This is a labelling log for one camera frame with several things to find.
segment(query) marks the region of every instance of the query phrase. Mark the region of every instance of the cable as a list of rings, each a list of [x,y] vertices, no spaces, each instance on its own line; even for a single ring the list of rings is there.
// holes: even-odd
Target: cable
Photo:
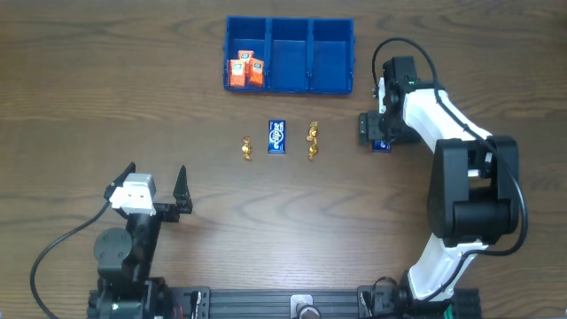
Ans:
[[[45,306],[45,304],[43,303],[41,297],[39,296],[39,293],[37,293],[37,287],[35,287],[35,273],[37,272],[37,267],[39,266],[39,263],[42,261],[43,257],[45,257],[45,255],[51,250],[53,249],[53,247],[55,247],[56,245],[58,245],[59,243],[61,243],[62,241],[64,241],[65,239],[71,237],[72,235],[76,234],[77,232],[84,230],[85,228],[87,228],[91,223],[96,222],[97,219],[102,216],[102,214],[105,212],[106,208],[108,208],[108,206],[110,205],[110,202],[107,201],[103,207],[100,209],[100,211],[98,212],[98,214],[94,215],[91,219],[89,219],[88,221],[86,221],[85,223],[83,223],[83,225],[69,231],[68,233],[66,233],[65,235],[57,238],[53,243],[49,244],[47,247],[45,247],[45,249],[43,249],[43,251],[39,254],[39,256],[37,256],[37,259],[35,259],[34,262],[34,266],[32,266],[32,270],[29,273],[29,285],[32,289],[32,294],[34,295],[34,299],[35,302],[37,302],[37,305],[39,306],[39,308],[41,308],[43,310],[43,312],[51,319],[58,319],[58,317],[53,314],[48,308],[47,306]]]
[[[377,81],[376,67],[375,67],[376,56],[377,56],[378,52],[380,51],[380,49],[382,49],[382,47],[384,45],[386,45],[387,43],[390,43],[390,42],[395,42],[395,41],[408,43],[408,44],[412,45],[413,47],[415,47],[416,49],[418,49],[422,53],[425,60],[427,60],[427,64],[429,65],[429,68],[431,69],[431,74],[433,76],[433,93],[435,95],[435,100],[437,101],[439,106],[441,106],[441,108],[445,112],[447,112],[447,114],[459,126],[461,126],[463,128],[463,130],[465,132],[469,133],[477,141],[479,141],[489,152],[491,152],[493,154],[493,156],[496,158],[496,160],[501,164],[501,166],[504,168],[504,171],[509,176],[510,181],[514,184],[514,188],[515,188],[515,190],[517,192],[517,196],[518,196],[520,212],[521,212],[521,215],[522,215],[522,226],[520,228],[520,234],[519,234],[518,239],[517,239],[517,241],[514,245],[512,245],[509,249],[506,249],[506,250],[503,250],[503,251],[471,250],[471,251],[464,253],[461,256],[459,263],[457,264],[457,268],[454,270],[453,274],[449,277],[449,279],[444,284],[442,284],[434,293],[432,293],[431,295],[429,295],[427,298],[425,298],[423,300],[423,301],[430,301],[433,298],[437,297],[440,293],[444,292],[445,289],[454,281],[454,279],[459,275],[459,272],[461,272],[462,265],[467,260],[467,258],[469,256],[471,256],[472,254],[482,254],[482,255],[486,255],[486,256],[508,256],[508,255],[511,255],[512,253],[517,252],[520,249],[520,247],[524,244],[525,238],[527,236],[528,210],[527,210],[527,206],[525,204],[525,198],[524,198],[524,193],[522,192],[522,188],[520,187],[520,184],[518,183],[517,179],[514,177],[514,173],[512,172],[512,169],[510,168],[508,162],[506,162],[506,160],[496,151],[496,149],[490,143],[488,143],[484,138],[482,138],[475,131],[470,129],[467,124],[463,123],[453,112],[451,112],[451,110],[449,110],[448,107],[441,100],[441,97],[439,96],[439,86],[440,85],[439,85],[439,80],[438,80],[438,77],[437,77],[437,70],[435,69],[435,66],[433,65],[433,61],[431,60],[429,54],[427,54],[427,52],[425,52],[425,50],[419,44],[417,44],[414,41],[409,40],[407,38],[393,37],[393,38],[385,40],[384,42],[382,42],[378,45],[378,47],[374,51],[374,55],[372,56],[372,77],[374,79],[376,91],[378,90],[378,81]],[[399,315],[399,313],[394,312],[394,313],[390,313],[388,315]]]

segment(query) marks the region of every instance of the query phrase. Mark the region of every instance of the wooden surface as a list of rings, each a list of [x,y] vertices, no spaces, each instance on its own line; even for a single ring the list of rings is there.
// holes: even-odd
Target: wooden surface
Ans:
[[[238,95],[222,87],[227,15],[349,17],[357,43],[348,97]],[[28,276],[53,239],[94,215],[131,161],[171,200],[187,166],[195,214],[162,227],[152,274],[212,288],[354,288],[399,277],[430,235],[424,144],[372,155],[356,117],[376,107],[370,59],[406,36],[437,64],[453,102],[512,135],[531,223],[524,248],[480,257],[459,283],[484,316],[565,315],[567,4],[557,1],[10,0],[0,3],[0,312],[41,318]],[[384,49],[414,54],[403,45]],[[423,78],[429,71],[417,59]],[[266,154],[268,119],[288,153]],[[308,123],[320,154],[307,161]],[[242,136],[253,161],[242,160]],[[84,317],[96,288],[96,236],[112,211],[39,268],[44,301]],[[517,235],[494,248],[504,248]]]

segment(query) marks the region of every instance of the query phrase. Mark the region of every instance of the white plastic part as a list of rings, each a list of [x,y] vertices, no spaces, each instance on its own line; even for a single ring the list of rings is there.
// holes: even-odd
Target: white plastic part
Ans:
[[[486,248],[488,248],[488,245],[483,245],[479,240],[474,243],[459,244],[457,247],[447,248],[442,239],[431,234],[419,261],[408,272],[412,295],[417,300],[427,298],[449,280],[463,253],[470,250],[485,250]],[[441,301],[453,297],[454,285],[476,256],[476,254],[469,256],[454,281],[444,292],[431,301]]]
[[[114,209],[122,208],[126,214],[148,214],[153,216],[153,196],[156,186],[150,174],[130,173],[121,187],[114,190],[109,201]]]
[[[385,94],[384,78],[380,78],[378,84],[379,109],[382,113],[384,108],[383,99]],[[444,90],[439,91],[443,104],[454,113],[459,120],[469,125],[470,129],[486,139],[491,134],[479,128],[449,100]],[[427,143],[432,152],[435,152],[435,143],[438,139],[460,138],[463,141],[472,141],[475,138],[465,132],[450,116],[437,104],[433,89],[418,89],[407,94],[404,98],[403,120],[409,127],[415,129],[422,139]]]

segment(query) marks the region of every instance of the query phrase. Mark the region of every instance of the wooden table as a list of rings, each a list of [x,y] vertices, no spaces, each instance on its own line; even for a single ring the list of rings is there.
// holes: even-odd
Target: wooden table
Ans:
[[[370,59],[392,36],[420,43],[453,102],[513,136],[530,208],[523,249],[480,257],[461,287],[484,316],[560,316],[567,305],[567,4],[556,1],[8,0],[0,3],[0,312],[44,317],[29,270],[53,239],[104,203],[131,161],[172,200],[181,165],[193,215],[162,227],[152,275],[212,288],[354,288],[399,277],[431,233],[425,144],[372,155],[357,115],[376,107]],[[357,43],[347,97],[243,95],[222,87],[227,15],[349,17]],[[393,44],[378,57],[415,55]],[[288,125],[288,153],[268,156],[268,120]],[[307,160],[308,123],[320,153]],[[242,159],[242,136],[253,161]],[[96,288],[92,246],[125,222],[108,211],[53,250],[37,283],[65,318]],[[496,247],[510,246],[517,235]]]

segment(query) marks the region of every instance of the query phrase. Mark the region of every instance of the blue tray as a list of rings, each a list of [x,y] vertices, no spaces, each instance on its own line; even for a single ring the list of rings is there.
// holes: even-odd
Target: blue tray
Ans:
[[[352,19],[227,17],[224,88],[235,92],[348,94],[353,91]],[[264,87],[229,86],[229,60],[252,50]]]

